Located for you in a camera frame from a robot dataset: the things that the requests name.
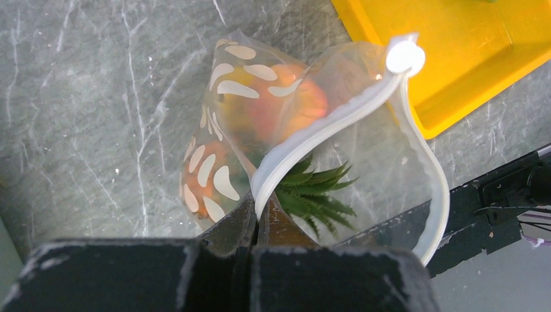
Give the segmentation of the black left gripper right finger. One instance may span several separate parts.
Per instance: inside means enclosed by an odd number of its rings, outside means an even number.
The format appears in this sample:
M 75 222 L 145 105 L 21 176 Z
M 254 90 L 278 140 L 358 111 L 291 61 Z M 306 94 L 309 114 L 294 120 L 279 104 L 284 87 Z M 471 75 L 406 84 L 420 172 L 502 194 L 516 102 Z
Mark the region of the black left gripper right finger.
M 438 311 L 410 251 L 267 245 L 251 251 L 252 311 Z

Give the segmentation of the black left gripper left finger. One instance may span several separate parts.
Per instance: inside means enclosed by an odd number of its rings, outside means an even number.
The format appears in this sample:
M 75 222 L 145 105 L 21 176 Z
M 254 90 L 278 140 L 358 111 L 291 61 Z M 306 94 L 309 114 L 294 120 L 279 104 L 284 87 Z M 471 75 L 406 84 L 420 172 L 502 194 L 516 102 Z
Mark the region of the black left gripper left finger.
M 247 311 L 254 200 L 194 238 L 58 239 L 37 247 L 2 311 Z

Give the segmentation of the orange toy pineapple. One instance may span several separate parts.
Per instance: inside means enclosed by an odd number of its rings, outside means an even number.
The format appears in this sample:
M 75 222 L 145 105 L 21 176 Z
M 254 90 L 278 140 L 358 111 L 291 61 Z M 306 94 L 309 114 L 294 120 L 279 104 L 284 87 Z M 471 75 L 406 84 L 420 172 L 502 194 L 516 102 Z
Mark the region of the orange toy pineapple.
M 356 213 L 330 192 L 353 184 L 353 180 L 343 180 L 351 167 L 342 164 L 313 171 L 312 161 L 309 154 L 295 164 L 275 188 L 275 195 L 284 212 L 302 219 L 317 237 L 320 225 L 338 237 L 337 226 L 353 228 L 350 218 Z M 248 191 L 248 182 L 233 150 L 224 142 L 191 142 L 179 178 L 179 196 L 197 225 L 208 229 L 237 207 Z

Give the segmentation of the clear polka-dot zip bag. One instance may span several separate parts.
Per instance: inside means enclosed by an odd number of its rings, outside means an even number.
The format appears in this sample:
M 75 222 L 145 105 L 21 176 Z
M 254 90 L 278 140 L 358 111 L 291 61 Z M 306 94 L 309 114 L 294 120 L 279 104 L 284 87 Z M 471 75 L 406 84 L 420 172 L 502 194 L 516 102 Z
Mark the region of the clear polka-dot zip bag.
M 244 197 L 253 197 L 258 220 L 267 219 L 269 207 L 276 205 L 313 243 L 403 248 L 426 265 L 444 236 L 450 194 L 409 102 L 409 81 L 426 62 L 418 37 L 412 32 L 393 36 L 387 45 L 334 45 L 305 64 L 235 30 L 215 44 L 199 125 L 190 143 L 218 141 L 233 150 L 249 179 Z M 304 65 L 301 76 L 326 95 L 327 115 L 280 143 L 265 144 L 253 135 L 229 131 L 218 112 L 217 78 L 242 66 L 272 86 L 277 74 L 271 67 L 276 64 Z M 313 171 L 351 167 L 343 180 L 353 184 L 330 192 L 356 213 L 350 218 L 353 228 L 337 226 L 338 237 L 324 225 L 317 237 L 302 219 L 284 212 L 276 197 L 279 182 L 309 154 Z

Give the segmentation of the toy peach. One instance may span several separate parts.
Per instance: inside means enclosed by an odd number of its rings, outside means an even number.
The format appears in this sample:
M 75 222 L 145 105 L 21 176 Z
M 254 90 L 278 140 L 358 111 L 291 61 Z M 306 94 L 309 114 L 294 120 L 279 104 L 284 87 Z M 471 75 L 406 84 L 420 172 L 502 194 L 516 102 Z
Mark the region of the toy peach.
M 312 79 L 301 76 L 305 69 L 304 65 L 276 64 L 271 67 L 277 74 L 272 86 L 254 79 L 251 86 L 259 98 L 236 101 L 227 117 L 228 128 L 265 144 L 280 143 L 325 117 L 326 95 Z

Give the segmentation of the yellow plastic tray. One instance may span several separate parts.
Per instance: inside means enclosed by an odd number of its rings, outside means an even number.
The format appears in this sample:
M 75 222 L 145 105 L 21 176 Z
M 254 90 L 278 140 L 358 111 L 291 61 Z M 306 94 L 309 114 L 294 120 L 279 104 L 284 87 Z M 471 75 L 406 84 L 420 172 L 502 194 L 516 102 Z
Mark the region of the yellow plastic tray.
M 426 53 L 409 101 L 426 139 L 550 60 L 550 1 L 334 1 L 354 41 L 418 33 Z

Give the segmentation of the yellow toy pear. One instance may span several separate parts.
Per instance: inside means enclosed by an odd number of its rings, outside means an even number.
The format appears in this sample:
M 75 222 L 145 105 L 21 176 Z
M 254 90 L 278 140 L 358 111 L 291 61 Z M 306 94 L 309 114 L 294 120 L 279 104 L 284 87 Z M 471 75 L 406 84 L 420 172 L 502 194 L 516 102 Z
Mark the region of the yellow toy pear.
M 252 97 L 257 78 L 242 66 L 234 67 L 232 72 L 217 78 L 216 96 L 220 107 L 218 112 L 225 127 L 232 132 L 248 132 L 251 129 L 248 105 L 256 100 Z

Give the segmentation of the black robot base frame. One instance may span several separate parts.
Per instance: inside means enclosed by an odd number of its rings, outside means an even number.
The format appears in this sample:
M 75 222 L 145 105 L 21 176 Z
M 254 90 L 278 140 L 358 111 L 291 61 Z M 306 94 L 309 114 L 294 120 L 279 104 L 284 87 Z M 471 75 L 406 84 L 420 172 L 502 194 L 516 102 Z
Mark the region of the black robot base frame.
M 505 248 L 530 229 L 550 233 L 549 145 L 450 191 L 450 216 L 429 273 Z

